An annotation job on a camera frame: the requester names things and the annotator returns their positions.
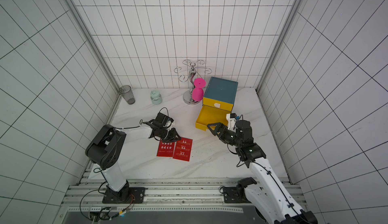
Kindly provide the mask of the red postcard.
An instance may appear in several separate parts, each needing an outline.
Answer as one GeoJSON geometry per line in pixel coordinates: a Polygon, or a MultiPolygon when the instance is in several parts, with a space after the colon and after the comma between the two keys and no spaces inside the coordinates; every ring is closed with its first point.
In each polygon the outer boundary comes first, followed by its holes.
{"type": "Polygon", "coordinates": [[[158,157],[173,157],[175,149],[175,142],[165,143],[160,141],[157,151],[158,157]]]}
{"type": "Polygon", "coordinates": [[[173,159],[190,161],[192,145],[192,139],[181,138],[181,140],[177,141],[175,144],[173,159]]]}

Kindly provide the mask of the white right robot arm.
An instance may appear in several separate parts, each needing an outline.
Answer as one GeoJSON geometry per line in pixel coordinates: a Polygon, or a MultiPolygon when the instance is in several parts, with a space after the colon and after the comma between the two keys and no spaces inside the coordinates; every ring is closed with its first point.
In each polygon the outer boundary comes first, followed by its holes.
{"type": "Polygon", "coordinates": [[[273,171],[266,154],[254,142],[249,121],[238,120],[231,129],[223,123],[209,124],[210,132],[235,147],[240,161],[253,177],[238,181],[236,187],[222,187],[227,203],[251,203],[257,215],[268,224],[316,224],[316,216],[291,196],[273,171]]]}

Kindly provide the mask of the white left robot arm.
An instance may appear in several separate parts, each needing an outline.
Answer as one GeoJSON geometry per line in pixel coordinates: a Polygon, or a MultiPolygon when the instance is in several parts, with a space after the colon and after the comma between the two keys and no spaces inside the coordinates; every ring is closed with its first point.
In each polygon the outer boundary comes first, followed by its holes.
{"type": "Polygon", "coordinates": [[[181,136],[174,127],[173,118],[160,112],[155,119],[140,121],[136,127],[104,125],[87,146],[85,155],[98,166],[109,190],[119,193],[128,185],[117,161],[124,144],[140,139],[173,143],[181,140],[181,136]]]}

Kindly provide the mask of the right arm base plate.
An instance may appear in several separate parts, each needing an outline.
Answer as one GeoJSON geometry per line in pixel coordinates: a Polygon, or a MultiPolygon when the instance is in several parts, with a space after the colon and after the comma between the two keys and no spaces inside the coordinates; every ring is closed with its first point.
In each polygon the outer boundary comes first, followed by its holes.
{"type": "Polygon", "coordinates": [[[245,192],[241,186],[237,187],[220,187],[220,193],[224,198],[224,202],[228,204],[249,203],[245,196],[245,192]]]}

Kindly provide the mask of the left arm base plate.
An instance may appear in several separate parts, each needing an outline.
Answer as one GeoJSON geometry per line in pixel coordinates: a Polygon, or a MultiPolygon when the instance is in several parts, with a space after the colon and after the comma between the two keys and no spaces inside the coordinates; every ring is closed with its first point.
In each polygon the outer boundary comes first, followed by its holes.
{"type": "Polygon", "coordinates": [[[103,204],[141,204],[143,203],[146,188],[144,187],[126,187],[124,186],[119,192],[110,188],[105,191],[103,204]]]}

